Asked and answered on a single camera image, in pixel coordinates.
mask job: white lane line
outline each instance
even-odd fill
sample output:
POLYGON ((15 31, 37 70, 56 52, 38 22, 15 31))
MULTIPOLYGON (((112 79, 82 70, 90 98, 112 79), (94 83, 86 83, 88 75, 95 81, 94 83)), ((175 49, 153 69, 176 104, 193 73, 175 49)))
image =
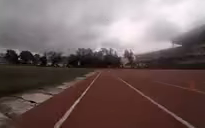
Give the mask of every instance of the white lane line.
POLYGON ((184 90, 187 90, 187 91, 192 91, 192 92, 204 94, 204 95, 205 95, 205 92, 204 92, 204 91, 200 91, 200 90, 197 90, 197 89, 185 88, 185 87, 181 87, 181 86, 174 85, 174 84, 164 83, 164 82, 161 82, 161 81, 154 81, 154 82, 159 83, 159 84, 163 84, 163 85, 168 85, 168 86, 180 88, 180 89, 184 89, 184 90))
POLYGON ((80 100, 84 97, 93 83, 99 78, 101 72, 94 78, 94 80, 90 83, 90 85, 86 88, 86 90, 81 94, 81 96, 74 102, 74 104, 69 108, 69 110, 59 119, 59 121, 54 125, 54 128, 60 128, 62 124, 66 121, 66 119, 70 116, 72 111, 75 109, 76 105, 80 102, 80 100))
POLYGON ((131 84, 127 83, 126 81, 124 81, 123 79, 117 77, 120 81, 122 81, 123 83, 125 83, 126 85, 128 85, 131 89, 133 89, 134 91, 136 91, 137 93, 139 93, 141 96, 143 96, 144 98, 146 98, 147 100, 149 100, 150 102, 152 102, 154 105, 156 105, 158 108, 162 109, 164 112, 166 112, 167 114, 171 115, 173 118, 175 118, 177 121, 179 121, 180 123, 182 123, 183 125, 187 126, 188 128, 195 128, 195 126, 193 126, 192 124, 190 124, 189 122, 185 121, 184 119, 182 119, 181 117, 177 116, 175 113, 169 111, 167 108, 165 108, 164 106, 162 106, 161 104, 157 103, 156 101, 154 101, 152 98, 146 96, 143 92, 141 92, 140 90, 136 89, 135 87, 133 87, 131 84))

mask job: stadium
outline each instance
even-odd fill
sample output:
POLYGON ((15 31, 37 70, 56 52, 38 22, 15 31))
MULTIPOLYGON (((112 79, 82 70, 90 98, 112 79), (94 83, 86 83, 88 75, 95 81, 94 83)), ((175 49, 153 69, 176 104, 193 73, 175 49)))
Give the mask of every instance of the stadium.
POLYGON ((205 24, 172 39, 169 49, 136 55, 147 68, 205 69, 205 24))

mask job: green grass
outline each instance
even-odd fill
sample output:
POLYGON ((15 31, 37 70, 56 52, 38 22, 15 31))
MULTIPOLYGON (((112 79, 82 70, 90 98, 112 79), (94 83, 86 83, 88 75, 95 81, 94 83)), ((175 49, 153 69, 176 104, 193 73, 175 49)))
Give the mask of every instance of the green grass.
POLYGON ((59 85, 92 69, 0 65, 0 96, 59 85))

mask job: gray cloud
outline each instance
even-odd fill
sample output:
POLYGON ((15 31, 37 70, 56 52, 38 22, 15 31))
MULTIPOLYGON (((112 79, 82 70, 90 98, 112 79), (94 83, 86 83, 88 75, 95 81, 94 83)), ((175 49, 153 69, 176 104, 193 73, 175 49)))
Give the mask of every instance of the gray cloud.
POLYGON ((205 0, 0 0, 0 47, 148 51, 203 21, 205 0))

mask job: red running track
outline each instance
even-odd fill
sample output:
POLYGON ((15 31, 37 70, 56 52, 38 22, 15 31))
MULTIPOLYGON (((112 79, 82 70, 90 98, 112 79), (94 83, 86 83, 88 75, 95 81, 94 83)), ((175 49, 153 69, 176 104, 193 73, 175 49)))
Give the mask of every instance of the red running track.
MULTIPOLYGON (((163 80, 160 76, 155 77, 156 73, 147 70, 103 71, 97 79, 95 75, 83 80, 24 113, 15 124, 18 128, 53 128, 83 96, 70 115, 57 126, 205 128, 205 94, 155 83, 157 79, 163 80)), ((173 74, 160 73, 164 77, 173 74)))

